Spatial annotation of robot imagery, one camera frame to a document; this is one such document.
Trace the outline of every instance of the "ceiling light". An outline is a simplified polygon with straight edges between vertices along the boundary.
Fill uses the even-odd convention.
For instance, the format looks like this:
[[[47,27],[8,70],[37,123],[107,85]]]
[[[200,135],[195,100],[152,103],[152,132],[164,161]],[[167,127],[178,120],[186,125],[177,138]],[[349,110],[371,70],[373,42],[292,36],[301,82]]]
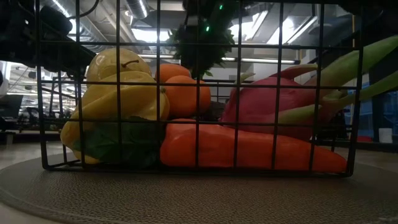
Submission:
[[[252,62],[252,63],[278,63],[277,59],[266,59],[266,58],[242,58],[242,62]],[[281,60],[283,64],[295,64],[294,60]]]
[[[68,13],[68,11],[57,1],[57,0],[52,0],[55,5],[61,10],[62,14],[66,17],[72,16],[71,14]],[[76,20],[71,19],[69,20],[72,23],[72,30],[69,32],[69,34],[76,34]]]
[[[286,18],[282,24],[282,44],[286,43],[294,35],[294,23]],[[279,44],[279,27],[268,40],[267,44]]]
[[[156,54],[139,54],[138,56],[142,58],[153,58],[156,59]],[[159,55],[160,59],[172,59],[173,55]],[[224,62],[236,62],[237,58],[234,57],[223,57]],[[252,63],[278,63],[277,59],[269,59],[269,58],[242,58],[242,62],[252,62]],[[281,60],[283,64],[295,64],[295,60]]]
[[[232,58],[232,57],[224,57],[224,58],[222,58],[223,59],[223,61],[225,61],[225,62],[233,62],[233,61],[235,61],[235,58]]]
[[[291,44],[293,41],[295,41],[298,37],[300,37],[316,20],[318,19],[317,16],[314,16],[310,22],[308,22],[304,27],[302,27],[290,40],[287,41],[288,44]]]
[[[245,36],[245,40],[252,39],[262,22],[266,18],[268,11],[263,11],[252,16],[251,22],[242,22],[242,36]],[[235,24],[229,28],[234,38],[238,38],[239,35],[239,24]]]
[[[131,29],[131,30],[137,40],[143,40],[149,43],[157,42],[156,30],[142,30],[142,29]],[[168,30],[161,30],[159,35],[159,40],[166,41],[167,39],[169,39]]]
[[[268,11],[264,11],[256,19],[253,16],[253,21],[255,21],[255,22],[254,22],[253,26],[251,27],[250,31],[246,34],[246,38],[244,40],[253,39],[254,35],[259,30],[262,22],[264,22],[264,19],[266,18],[267,14],[268,14]]]

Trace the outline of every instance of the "woven mat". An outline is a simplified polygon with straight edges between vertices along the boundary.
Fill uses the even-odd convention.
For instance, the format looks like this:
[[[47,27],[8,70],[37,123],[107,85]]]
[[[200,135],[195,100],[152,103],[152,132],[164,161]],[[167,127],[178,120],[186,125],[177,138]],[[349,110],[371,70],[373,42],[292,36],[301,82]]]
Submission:
[[[61,159],[52,156],[51,160]],[[63,223],[398,223],[398,174],[347,179],[0,171],[0,201]]]

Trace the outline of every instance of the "metal grid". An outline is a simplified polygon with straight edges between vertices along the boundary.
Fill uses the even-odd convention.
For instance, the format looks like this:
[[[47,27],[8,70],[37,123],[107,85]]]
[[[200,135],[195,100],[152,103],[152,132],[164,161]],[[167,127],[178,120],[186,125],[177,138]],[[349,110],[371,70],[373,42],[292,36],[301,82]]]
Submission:
[[[239,80],[241,77],[241,49],[242,48],[261,48],[261,49],[278,49],[278,65],[277,65],[277,84],[276,85],[250,85],[251,88],[276,88],[277,89],[277,94],[276,94],[276,107],[275,107],[275,123],[239,123],[238,122],[238,114],[239,114],[239,94],[237,94],[237,107],[236,107],[236,120],[233,123],[227,123],[227,122],[209,122],[209,121],[200,121],[198,119],[198,116],[196,118],[196,121],[191,122],[191,121],[161,121],[160,120],[160,87],[161,86],[167,86],[167,85],[173,85],[173,86],[195,86],[197,88],[197,115],[199,114],[199,104],[200,104],[200,86],[215,86],[217,87],[217,92],[219,87],[233,87],[239,90],[241,87],[248,86],[249,84],[242,83],[240,84],[239,82],[236,85],[231,85],[227,84],[225,80],[212,80],[214,83],[200,83],[200,79],[197,79],[196,84],[169,84],[169,83],[162,83],[160,84],[159,79],[157,79],[156,83],[132,83],[132,82],[123,82],[123,85],[151,85],[151,86],[156,86],[157,88],[157,120],[156,121],[129,121],[122,119],[121,117],[121,93],[120,93],[120,67],[117,66],[117,82],[86,82],[83,81],[80,78],[77,78],[75,81],[66,81],[62,80],[60,73],[58,73],[58,78],[54,78],[52,81],[46,81],[46,80],[41,80],[40,75],[37,76],[37,85],[38,85],[38,102],[39,102],[39,123],[40,123],[40,145],[41,145],[41,151],[42,151],[42,165],[44,169],[47,170],[67,170],[67,171],[105,171],[105,172],[120,172],[120,171],[130,171],[130,172],[163,172],[163,173],[169,173],[169,171],[173,171],[173,173],[180,173],[180,172],[186,172],[189,171],[191,174],[202,174],[202,173],[208,173],[211,172],[213,174],[265,174],[265,175],[284,175],[284,176],[320,176],[320,177],[325,177],[325,176],[332,176],[332,177],[349,177],[353,174],[353,168],[354,168],[354,158],[355,158],[355,149],[356,149],[356,139],[357,139],[357,133],[358,133],[358,123],[359,123],[359,94],[356,94],[355,98],[355,104],[354,104],[354,117],[353,117],[353,124],[352,125],[346,125],[345,128],[351,129],[351,140],[349,142],[349,153],[348,153],[348,159],[347,159],[347,168],[346,172],[342,174],[319,174],[319,173],[314,173],[312,172],[312,165],[313,165],[313,158],[314,158],[314,148],[315,148],[315,141],[312,141],[311,143],[311,155],[310,155],[310,162],[308,164],[308,172],[302,172],[302,171],[289,171],[289,170],[275,170],[275,156],[276,156],[276,140],[277,140],[277,131],[278,127],[281,126],[288,126],[288,127],[303,127],[303,128],[312,128],[313,129],[313,135],[312,139],[315,139],[316,135],[316,130],[322,127],[335,127],[334,125],[319,125],[317,124],[316,120],[318,118],[318,106],[319,106],[319,96],[320,96],[320,90],[322,89],[347,89],[347,90],[356,90],[357,93],[359,93],[359,90],[361,89],[361,84],[362,84],[362,60],[363,60],[363,46],[361,43],[361,38],[359,41],[356,43],[356,47],[325,47],[323,46],[323,20],[324,20],[324,10],[325,10],[325,4],[336,4],[336,1],[294,1],[295,3],[319,3],[321,5],[321,15],[320,15],[320,38],[319,38],[319,43],[318,46],[312,47],[312,46],[298,46],[298,45],[282,45],[282,24],[283,24],[283,13],[284,13],[284,2],[292,2],[292,1],[273,1],[273,2],[278,2],[280,4],[280,17],[279,17],[279,44],[278,45],[263,45],[263,44],[242,44],[242,10],[243,10],[243,1],[244,0],[239,0],[239,5],[240,5],[240,10],[239,10],[239,37],[238,37],[238,43],[237,44],[210,44],[210,45],[217,45],[220,47],[234,47],[238,48],[238,57],[237,57],[237,63],[238,63],[238,71],[237,71],[237,79]],[[35,7],[36,9],[40,8],[40,0],[35,0]],[[120,9],[120,0],[116,0],[116,8]],[[157,35],[159,36],[160,34],[160,0],[157,1]],[[74,47],[76,49],[79,49],[81,45],[115,45],[116,46],[116,55],[117,55],[117,64],[120,64],[120,58],[119,58],[119,51],[120,51],[120,46],[156,46],[157,51],[156,51],[156,56],[157,56],[157,64],[156,68],[157,71],[159,71],[160,68],[160,47],[171,47],[171,46],[178,46],[180,44],[165,44],[165,43],[160,43],[159,38],[157,39],[156,44],[152,43],[120,43],[120,10],[117,10],[117,15],[116,15],[116,42],[81,42],[80,41],[80,17],[79,17],[79,12],[80,11],[80,2],[79,0],[76,1],[76,42],[70,42],[70,41],[44,41],[40,39],[40,30],[41,30],[41,21],[40,21],[40,12],[39,10],[35,11],[35,27],[36,27],[36,52],[37,54],[37,73],[41,73],[41,66],[40,66],[40,47],[42,44],[52,44],[54,46],[57,45],[63,45],[63,44],[68,44],[71,47]],[[192,45],[195,47],[200,47],[204,44],[199,43],[199,36],[197,35],[197,42],[196,43],[191,43],[191,44],[185,44],[185,45]],[[338,50],[338,49],[346,49],[346,50],[358,50],[359,51],[359,66],[358,66],[358,79],[357,79],[357,85],[356,87],[344,87],[344,86],[328,86],[328,87],[320,87],[320,72],[321,72],[321,66],[318,67],[317,70],[317,85],[316,86],[281,86],[280,85],[280,73],[281,73],[281,60],[282,60],[282,50],[283,49],[294,49],[294,50],[307,50],[307,49],[313,49],[313,50],[318,50],[319,52],[323,52],[323,50]],[[79,59],[79,51],[76,51],[76,58],[77,60]],[[318,57],[318,64],[322,65],[322,57]],[[79,65],[77,67],[77,77],[80,77],[81,70],[79,69]],[[63,162],[60,164],[54,164],[50,165],[49,161],[47,159],[47,146],[46,146],[46,139],[45,139],[45,129],[44,129],[44,124],[45,123],[50,123],[54,122],[55,118],[44,118],[43,114],[43,100],[42,100],[42,92],[43,91],[49,91],[46,89],[42,88],[42,84],[44,83],[51,83],[53,88],[52,88],[52,93],[59,94],[60,97],[60,112],[62,113],[62,96],[65,96],[62,93],[62,88],[61,84],[74,84],[76,85],[76,99],[77,99],[77,104],[78,104],[78,113],[79,113],[79,119],[64,119],[64,121],[78,121],[79,126],[80,126],[80,139],[81,139],[81,157],[82,160],[79,162],[78,160],[74,161],[68,161],[67,160],[67,150],[66,147],[63,146]],[[54,84],[58,84],[58,93],[54,92]],[[118,97],[118,117],[117,119],[112,119],[112,120],[103,120],[103,119],[83,119],[82,116],[82,106],[81,106],[81,85],[82,84],[91,84],[91,85],[117,85],[117,97]],[[279,116],[279,95],[280,95],[280,89],[281,88],[305,88],[305,89],[316,89],[316,97],[315,97],[315,116],[314,116],[314,122],[313,125],[297,125],[297,124],[278,124],[278,116]],[[119,146],[121,146],[121,124],[122,123],[156,123],[158,127],[158,132],[156,133],[158,136],[158,143],[159,146],[161,144],[160,142],[160,125],[161,124],[169,124],[169,123],[185,123],[185,124],[195,124],[196,126],[196,141],[195,141],[195,164],[196,167],[194,169],[171,169],[169,167],[165,166],[159,166],[156,170],[125,170],[121,169],[118,166],[111,166],[111,165],[103,165],[103,166],[89,166],[85,162],[85,136],[83,134],[83,122],[84,121],[89,121],[89,122],[111,122],[111,123],[117,123],[118,124],[118,140],[119,140]],[[200,124],[221,124],[221,125],[232,125],[235,126],[235,140],[234,140],[234,158],[233,158],[233,168],[231,169],[204,169],[199,167],[198,165],[198,154],[199,154],[199,132],[198,128]],[[272,169],[271,170],[247,170],[247,169],[240,169],[236,167],[236,161],[237,161],[237,151],[238,151],[238,127],[239,125],[256,125],[256,126],[273,126],[274,127],[274,143],[272,147]],[[333,140],[332,142],[332,151],[334,151],[334,145],[335,145],[336,139]],[[122,147],[119,147],[120,153],[119,156],[120,158],[123,157],[123,150]]]

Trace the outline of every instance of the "cable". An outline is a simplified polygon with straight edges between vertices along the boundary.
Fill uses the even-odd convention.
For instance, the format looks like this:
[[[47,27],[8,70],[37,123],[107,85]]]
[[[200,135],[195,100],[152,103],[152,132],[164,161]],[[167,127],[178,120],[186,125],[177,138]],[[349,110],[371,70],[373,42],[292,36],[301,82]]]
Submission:
[[[80,14],[79,17],[85,17],[85,16],[87,16],[88,14],[92,13],[92,12],[97,8],[98,3],[100,3],[100,0],[95,0],[95,3],[94,3],[94,5],[93,5],[93,7],[91,7],[91,9],[89,9],[88,11],[86,11],[86,12]],[[76,16],[70,16],[70,17],[68,17],[67,19],[76,19]]]

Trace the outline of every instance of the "carrot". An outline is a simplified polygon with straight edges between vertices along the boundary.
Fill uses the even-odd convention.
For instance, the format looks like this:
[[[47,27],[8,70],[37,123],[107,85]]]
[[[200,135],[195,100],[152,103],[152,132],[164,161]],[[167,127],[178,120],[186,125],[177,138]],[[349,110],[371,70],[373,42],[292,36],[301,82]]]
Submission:
[[[199,166],[232,167],[234,129],[216,124],[199,125]],[[171,167],[195,166],[195,124],[168,124],[160,148],[160,160]],[[237,166],[271,169],[272,134],[238,132]],[[308,170],[311,144],[287,136],[278,136],[275,169]],[[340,173],[346,170],[346,160],[323,147],[315,146],[313,171]]]

